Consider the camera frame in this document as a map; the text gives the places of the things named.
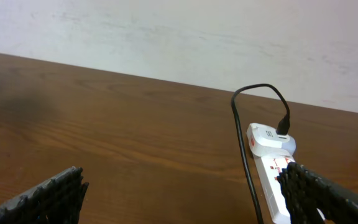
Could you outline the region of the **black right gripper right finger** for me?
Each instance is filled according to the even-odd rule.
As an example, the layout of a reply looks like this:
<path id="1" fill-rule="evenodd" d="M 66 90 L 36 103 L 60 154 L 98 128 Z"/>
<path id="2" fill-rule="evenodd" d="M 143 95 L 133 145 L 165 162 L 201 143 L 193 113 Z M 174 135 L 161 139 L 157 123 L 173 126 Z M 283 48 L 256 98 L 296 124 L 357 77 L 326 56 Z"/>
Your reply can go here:
<path id="1" fill-rule="evenodd" d="M 292 223 L 358 224 L 358 195 L 290 162 L 277 177 Z"/>

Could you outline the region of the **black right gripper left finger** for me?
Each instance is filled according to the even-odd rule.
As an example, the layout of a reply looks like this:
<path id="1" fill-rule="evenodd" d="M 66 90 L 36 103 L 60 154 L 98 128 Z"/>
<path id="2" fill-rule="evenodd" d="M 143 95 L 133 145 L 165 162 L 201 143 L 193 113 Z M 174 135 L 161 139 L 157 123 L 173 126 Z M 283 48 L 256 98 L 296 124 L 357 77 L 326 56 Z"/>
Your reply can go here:
<path id="1" fill-rule="evenodd" d="M 70 167 L 0 205 L 3 223 L 79 223 L 89 183 Z"/>

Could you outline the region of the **white USB charger adapter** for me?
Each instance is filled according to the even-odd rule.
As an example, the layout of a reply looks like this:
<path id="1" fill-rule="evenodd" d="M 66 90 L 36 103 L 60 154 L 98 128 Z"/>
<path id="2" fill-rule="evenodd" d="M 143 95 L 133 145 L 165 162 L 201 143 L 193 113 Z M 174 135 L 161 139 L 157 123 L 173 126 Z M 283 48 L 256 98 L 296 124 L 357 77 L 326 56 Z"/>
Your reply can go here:
<path id="1" fill-rule="evenodd" d="M 292 157 L 296 142 L 290 135 L 279 135 L 276 129 L 264 124 L 251 123 L 247 129 L 249 147 L 257 157 Z"/>

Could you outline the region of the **white power strip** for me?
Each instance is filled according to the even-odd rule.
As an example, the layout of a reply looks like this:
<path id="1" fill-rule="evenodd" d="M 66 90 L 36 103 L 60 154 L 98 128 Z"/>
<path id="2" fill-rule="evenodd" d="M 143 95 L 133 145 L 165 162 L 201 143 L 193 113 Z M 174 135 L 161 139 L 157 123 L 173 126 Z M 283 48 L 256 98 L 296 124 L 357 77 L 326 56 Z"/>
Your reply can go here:
<path id="1" fill-rule="evenodd" d="M 295 161 L 294 158 L 292 156 L 278 158 L 254 156 L 254 161 L 272 221 L 275 224 L 290 224 L 290 214 L 277 177 L 290 162 Z"/>

